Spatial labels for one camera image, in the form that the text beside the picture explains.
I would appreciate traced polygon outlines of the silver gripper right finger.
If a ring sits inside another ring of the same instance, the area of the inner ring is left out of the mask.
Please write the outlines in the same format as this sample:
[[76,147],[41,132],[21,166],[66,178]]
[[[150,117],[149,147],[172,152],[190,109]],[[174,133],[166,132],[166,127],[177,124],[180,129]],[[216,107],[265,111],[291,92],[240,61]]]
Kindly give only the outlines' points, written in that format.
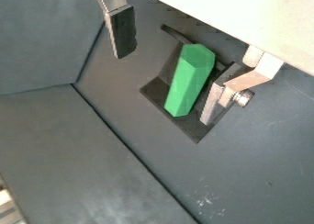
[[236,103],[245,106],[252,98],[249,87],[273,79],[284,61],[253,46],[248,46],[243,64],[233,64],[212,82],[201,110],[200,122],[208,125],[217,117],[217,110],[225,110]]

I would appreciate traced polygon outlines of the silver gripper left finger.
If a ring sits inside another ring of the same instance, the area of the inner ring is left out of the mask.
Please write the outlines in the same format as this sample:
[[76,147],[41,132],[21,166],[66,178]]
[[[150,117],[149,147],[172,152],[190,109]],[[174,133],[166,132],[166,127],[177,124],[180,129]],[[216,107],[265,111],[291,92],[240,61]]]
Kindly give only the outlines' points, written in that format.
[[97,0],[109,31],[112,52],[122,59],[136,50],[134,10],[126,0]]

